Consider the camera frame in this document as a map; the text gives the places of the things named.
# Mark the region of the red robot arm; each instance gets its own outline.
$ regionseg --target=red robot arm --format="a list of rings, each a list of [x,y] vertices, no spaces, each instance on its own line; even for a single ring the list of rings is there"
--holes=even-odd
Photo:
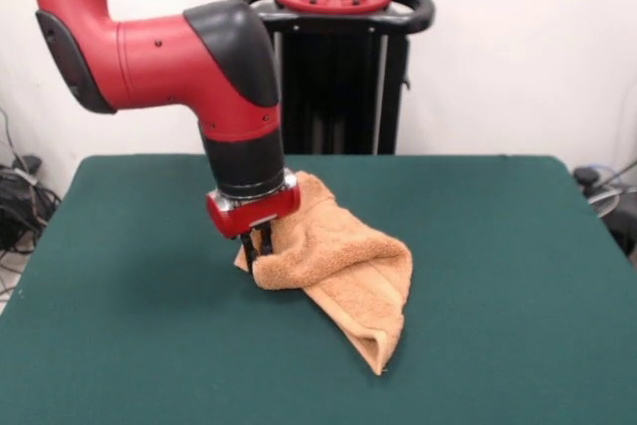
[[[284,165],[270,38],[248,5],[216,2],[132,22],[113,20],[106,0],[38,5],[51,54],[86,109],[183,104],[194,111],[224,210],[214,211],[210,197],[207,206],[224,236],[298,208]]]

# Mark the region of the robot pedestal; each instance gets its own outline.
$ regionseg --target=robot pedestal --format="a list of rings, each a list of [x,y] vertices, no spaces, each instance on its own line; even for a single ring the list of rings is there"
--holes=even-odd
[[[431,0],[239,1],[272,38],[286,153],[395,153],[408,36],[431,26]]]

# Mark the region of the towel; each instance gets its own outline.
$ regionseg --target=towel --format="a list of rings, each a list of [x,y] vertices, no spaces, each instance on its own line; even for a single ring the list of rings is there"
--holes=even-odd
[[[265,290],[303,289],[381,375],[403,330],[412,255],[340,207],[316,176],[297,178],[301,207],[273,222],[275,254],[255,261],[254,280]],[[253,234],[257,249],[259,239]],[[247,271],[243,247],[235,266]]]

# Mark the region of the green table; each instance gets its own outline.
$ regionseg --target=green table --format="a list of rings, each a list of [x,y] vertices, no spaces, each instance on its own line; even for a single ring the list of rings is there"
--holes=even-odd
[[[0,318],[2,423],[637,423],[637,281],[560,163],[290,166],[412,248],[385,375],[303,293],[231,266],[205,158],[98,157]]]

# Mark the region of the black cable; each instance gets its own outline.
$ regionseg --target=black cable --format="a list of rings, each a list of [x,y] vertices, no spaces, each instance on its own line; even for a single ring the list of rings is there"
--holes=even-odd
[[[0,114],[4,116],[8,145],[17,160],[15,167],[0,165],[0,249],[6,253],[28,256],[34,252],[62,200],[54,191],[31,177],[28,165],[15,149],[9,115],[2,107]],[[19,273],[12,268],[8,270]]]
[[[16,152],[16,147],[14,146],[13,139],[11,138],[11,130],[9,128],[9,115],[1,106],[0,106],[0,114],[4,116],[4,132],[5,132],[5,135],[7,136],[7,142],[9,143],[9,146],[11,146],[11,152],[13,153],[13,155],[15,156],[15,158],[18,160],[20,164],[24,164],[24,161],[22,160],[20,155]]]
[[[10,268],[9,266],[5,266],[4,264],[0,264],[0,269],[4,269],[5,271],[7,271],[8,273],[13,273],[13,274],[22,274],[22,271],[19,271],[17,269],[13,269]]]
[[[33,226],[32,224],[29,224],[27,221],[25,221],[25,219],[22,216],[20,216],[20,213],[15,212],[13,209],[9,208],[8,206],[4,206],[4,205],[0,204],[0,211],[4,211],[6,213],[9,213],[11,216],[13,216],[13,219],[18,221],[20,224],[22,224],[27,229],[30,229],[34,233],[38,233],[39,232],[37,227]]]
[[[10,294],[13,293],[16,290],[16,288],[6,288],[2,291],[0,291],[0,296],[4,296],[5,294]]]
[[[622,169],[622,170],[618,171],[617,173],[615,173],[610,178],[604,180],[602,183],[600,183],[598,185],[598,187],[606,186],[606,185],[612,183],[614,180],[616,180],[618,178],[621,178],[624,174],[626,174],[628,171],[630,171],[631,169],[635,168],[636,166],[637,166],[637,159],[635,159],[632,163],[630,163],[624,169]]]

